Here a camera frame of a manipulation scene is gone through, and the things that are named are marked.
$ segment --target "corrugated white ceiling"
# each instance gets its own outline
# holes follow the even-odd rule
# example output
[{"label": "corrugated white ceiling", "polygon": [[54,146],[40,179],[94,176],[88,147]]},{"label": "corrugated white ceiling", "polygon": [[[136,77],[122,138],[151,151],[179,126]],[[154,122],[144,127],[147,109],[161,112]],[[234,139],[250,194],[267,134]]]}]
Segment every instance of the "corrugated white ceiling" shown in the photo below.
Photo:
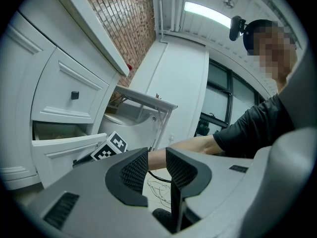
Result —
[{"label": "corrugated white ceiling", "polygon": [[[239,15],[246,19],[247,22],[251,22],[256,19],[269,19],[278,21],[280,20],[277,16],[266,6],[264,0],[233,0],[235,7],[233,9],[227,9],[223,0],[183,0],[190,1],[204,5],[206,7],[217,10],[224,15],[232,18],[235,15]],[[164,30],[170,29],[171,24],[171,0],[162,0],[163,3],[163,28]],[[238,38],[237,41],[232,42],[229,40],[229,29],[225,26],[205,18],[203,16],[193,14],[190,12],[181,10],[180,30],[178,32],[183,36],[195,37],[198,40],[207,42],[210,47],[219,47],[218,51],[226,51],[226,55],[230,55],[230,58],[239,60],[239,64],[246,65],[249,69],[251,68],[258,77],[261,77],[261,84],[267,90],[270,95],[277,92],[276,84],[273,80],[266,78],[263,70],[259,70],[259,64],[254,61],[254,58],[247,55],[247,52],[243,46],[242,37]]]}]

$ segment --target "window frame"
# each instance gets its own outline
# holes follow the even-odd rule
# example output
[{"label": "window frame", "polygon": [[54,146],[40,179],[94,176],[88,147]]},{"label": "window frame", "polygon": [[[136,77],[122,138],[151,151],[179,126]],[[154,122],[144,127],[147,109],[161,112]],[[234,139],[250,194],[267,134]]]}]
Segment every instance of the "window frame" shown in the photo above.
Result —
[{"label": "window frame", "polygon": [[223,66],[222,64],[216,62],[215,60],[212,60],[209,58],[209,64],[212,64],[213,66],[224,70],[227,73],[227,86],[228,88],[225,88],[216,82],[213,82],[207,78],[207,86],[212,87],[218,91],[223,92],[224,94],[228,95],[228,102],[227,102],[227,109],[226,109],[226,116],[225,121],[219,120],[216,117],[210,116],[209,114],[202,113],[200,114],[200,119],[206,120],[210,123],[213,123],[215,125],[218,125],[221,127],[221,129],[228,128],[231,120],[232,115],[232,102],[233,102],[233,77],[235,77],[237,80],[239,80],[243,85],[248,87],[252,92],[254,93],[255,98],[255,106],[260,104],[260,101],[265,101],[265,98],[263,98],[254,87],[252,87],[245,79],[243,79],[238,74],[234,73],[231,69]]}]

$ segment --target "drawer handle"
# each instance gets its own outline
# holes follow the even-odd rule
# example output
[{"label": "drawer handle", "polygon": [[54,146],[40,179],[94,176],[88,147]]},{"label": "drawer handle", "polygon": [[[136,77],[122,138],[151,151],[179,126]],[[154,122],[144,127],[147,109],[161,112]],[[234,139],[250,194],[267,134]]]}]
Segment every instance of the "drawer handle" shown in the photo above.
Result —
[{"label": "drawer handle", "polygon": [[79,99],[79,92],[71,92],[71,97],[72,100],[78,100]]}]

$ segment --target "black t-shirt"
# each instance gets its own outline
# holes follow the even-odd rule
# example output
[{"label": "black t-shirt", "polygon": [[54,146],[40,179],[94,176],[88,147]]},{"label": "black t-shirt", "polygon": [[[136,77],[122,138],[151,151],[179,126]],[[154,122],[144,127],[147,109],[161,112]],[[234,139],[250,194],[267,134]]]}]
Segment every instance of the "black t-shirt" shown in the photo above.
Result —
[{"label": "black t-shirt", "polygon": [[272,145],[280,135],[293,129],[286,109],[278,95],[274,95],[251,107],[235,124],[213,137],[226,156],[253,158],[260,148]]}]

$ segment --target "black cable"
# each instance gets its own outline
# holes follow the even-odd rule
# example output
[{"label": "black cable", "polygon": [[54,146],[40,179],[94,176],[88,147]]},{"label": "black cable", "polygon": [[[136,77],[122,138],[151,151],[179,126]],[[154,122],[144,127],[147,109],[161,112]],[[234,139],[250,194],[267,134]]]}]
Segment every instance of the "black cable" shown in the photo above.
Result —
[{"label": "black cable", "polygon": [[161,177],[157,177],[157,176],[153,175],[153,173],[152,173],[151,171],[149,171],[149,173],[150,173],[150,175],[152,175],[155,179],[158,179],[158,180],[163,181],[163,182],[171,183],[171,181],[169,181],[169,180],[165,180],[165,179],[163,179],[163,178],[161,178]]}]

